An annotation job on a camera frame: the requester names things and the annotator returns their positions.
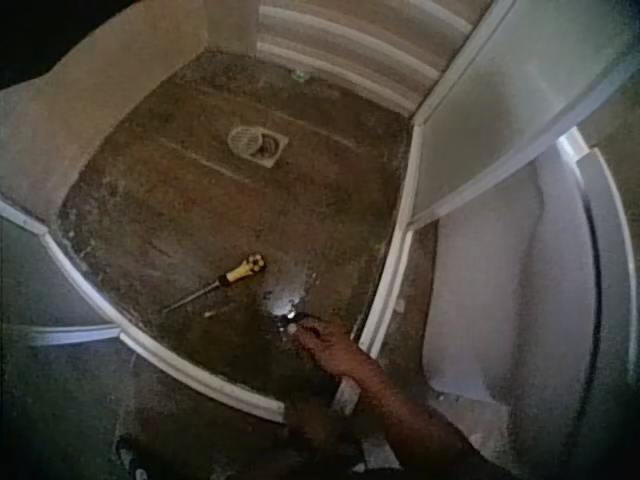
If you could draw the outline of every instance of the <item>white panel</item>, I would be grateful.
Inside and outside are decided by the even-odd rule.
[[[510,402],[520,275],[542,204],[531,164],[440,220],[424,344],[436,390]]]
[[[635,388],[638,305],[631,236],[620,193],[598,150],[580,159],[577,167],[589,200],[602,278],[600,345],[573,458],[573,477],[584,478],[601,459],[630,407],[626,399]]]
[[[520,460],[548,473],[583,401],[596,321],[593,244],[574,166],[554,146],[440,225],[429,382],[509,405]]]
[[[631,44],[634,21],[605,0],[516,2],[425,124],[414,218],[434,209],[435,216],[446,213],[442,203],[489,169],[535,147],[517,158],[513,172],[564,133],[544,138],[553,126],[588,114],[576,109]],[[474,195],[503,178],[495,175]]]

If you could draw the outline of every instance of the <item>hand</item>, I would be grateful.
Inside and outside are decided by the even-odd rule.
[[[355,380],[374,363],[337,325],[306,318],[289,325],[287,331],[318,365],[336,377]]]

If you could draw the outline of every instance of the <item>brown floor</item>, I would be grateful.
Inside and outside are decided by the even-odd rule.
[[[290,138],[272,169],[235,158],[237,125]],[[333,382],[282,341],[291,305],[352,329],[393,226],[407,122],[326,82],[206,52],[107,137],[59,212],[87,275],[143,329],[214,373],[286,400]],[[159,310],[264,254],[264,275]],[[215,311],[207,319],[205,311]]]

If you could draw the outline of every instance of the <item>finger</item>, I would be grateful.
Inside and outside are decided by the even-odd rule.
[[[322,342],[320,342],[320,339],[315,333],[307,328],[297,325],[297,328],[293,333],[293,338],[302,346],[302,348],[313,354],[318,354],[322,351]]]
[[[327,324],[317,318],[306,317],[298,322],[298,325],[309,330],[313,330],[318,335],[322,335],[327,332]]]

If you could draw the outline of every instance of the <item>wall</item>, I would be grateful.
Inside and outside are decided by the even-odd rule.
[[[51,222],[102,139],[205,46],[199,0],[140,2],[48,74],[0,92],[0,194]]]
[[[208,46],[214,50],[254,55],[259,5],[260,0],[204,0]]]
[[[261,0],[257,55],[410,115],[490,3]]]
[[[446,214],[449,196],[535,144],[599,84],[637,31],[636,19],[617,3],[516,2],[427,119],[414,216]]]

